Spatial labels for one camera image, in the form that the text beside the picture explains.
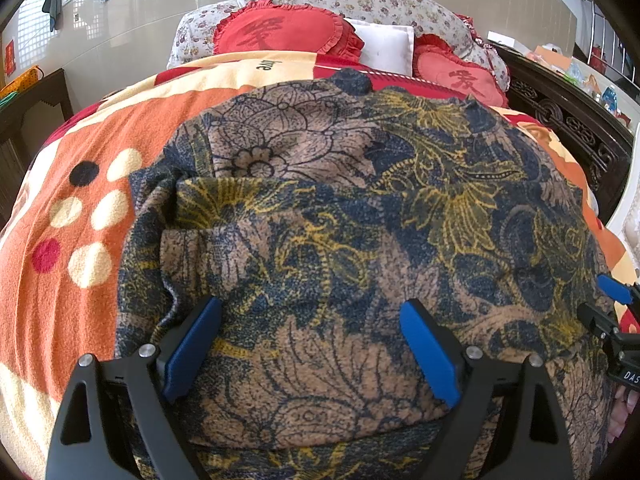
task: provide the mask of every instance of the towel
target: towel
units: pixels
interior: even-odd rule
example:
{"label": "towel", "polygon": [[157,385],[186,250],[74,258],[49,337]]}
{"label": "towel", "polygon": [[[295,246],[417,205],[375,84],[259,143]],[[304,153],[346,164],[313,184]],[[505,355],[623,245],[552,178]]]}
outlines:
{"label": "towel", "polygon": [[478,101],[373,92],[353,70],[267,86],[183,123],[130,184],[116,355],[223,301],[174,407],[212,478],[410,477],[447,410],[400,332],[409,298],[491,357],[540,354],[576,478],[602,460],[612,391],[575,311],[613,305],[582,192]]}
{"label": "towel", "polygon": [[53,32],[56,28],[58,17],[62,13],[62,0],[44,0],[42,12],[49,15],[49,31]]}

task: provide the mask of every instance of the wooden headboard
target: wooden headboard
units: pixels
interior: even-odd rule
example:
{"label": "wooden headboard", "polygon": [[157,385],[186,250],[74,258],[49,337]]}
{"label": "wooden headboard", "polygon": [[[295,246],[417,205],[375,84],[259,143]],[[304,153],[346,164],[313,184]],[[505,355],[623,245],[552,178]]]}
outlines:
{"label": "wooden headboard", "polygon": [[576,158],[606,223],[631,165],[633,135],[585,92],[543,66],[495,45],[511,72],[509,106],[548,126]]}

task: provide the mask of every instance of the red heart pillow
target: red heart pillow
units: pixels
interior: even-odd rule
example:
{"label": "red heart pillow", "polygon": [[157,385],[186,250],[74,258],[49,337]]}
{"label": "red heart pillow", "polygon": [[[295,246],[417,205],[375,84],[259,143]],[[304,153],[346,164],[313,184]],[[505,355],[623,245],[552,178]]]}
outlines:
{"label": "red heart pillow", "polygon": [[364,42],[351,23],[310,4],[275,5],[254,0],[222,20],[213,34],[213,53],[300,50],[357,62]]}
{"label": "red heart pillow", "polygon": [[495,77],[484,67],[462,61],[452,51],[432,44],[421,45],[414,57],[414,76],[463,94],[471,94],[482,104],[507,108],[507,96]]}

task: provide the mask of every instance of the orange blanket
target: orange blanket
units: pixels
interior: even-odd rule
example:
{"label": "orange blanket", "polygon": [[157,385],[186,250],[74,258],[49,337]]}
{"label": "orange blanket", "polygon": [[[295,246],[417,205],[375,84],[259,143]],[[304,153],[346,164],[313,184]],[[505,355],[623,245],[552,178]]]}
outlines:
{"label": "orange blanket", "polygon": [[[256,87],[334,71],[303,52],[200,59],[82,111],[38,154],[0,235],[0,438],[34,480],[44,478],[52,425],[76,359],[85,352],[113,356],[117,271],[134,217],[128,174],[148,166],[175,129],[204,108]],[[584,173],[552,132],[517,112],[498,111],[586,191]],[[622,244],[586,198],[583,212],[614,277],[632,282]],[[628,327],[622,308],[618,314]]]}

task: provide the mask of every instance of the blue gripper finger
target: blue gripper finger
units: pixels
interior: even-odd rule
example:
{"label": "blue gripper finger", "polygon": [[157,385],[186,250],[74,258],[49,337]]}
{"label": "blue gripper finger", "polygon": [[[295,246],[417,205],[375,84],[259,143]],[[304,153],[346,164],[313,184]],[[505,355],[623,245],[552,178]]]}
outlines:
{"label": "blue gripper finger", "polygon": [[612,277],[606,274],[598,276],[598,286],[600,290],[609,296],[612,300],[617,301],[625,305],[633,303],[631,297],[631,291],[629,287],[624,283],[620,283],[618,280],[614,280]]}
{"label": "blue gripper finger", "polygon": [[433,396],[453,408],[460,400],[456,367],[410,301],[400,306],[400,328]]}
{"label": "blue gripper finger", "polygon": [[168,402],[185,396],[191,388],[221,320],[222,302],[210,298],[164,366],[162,395]]}

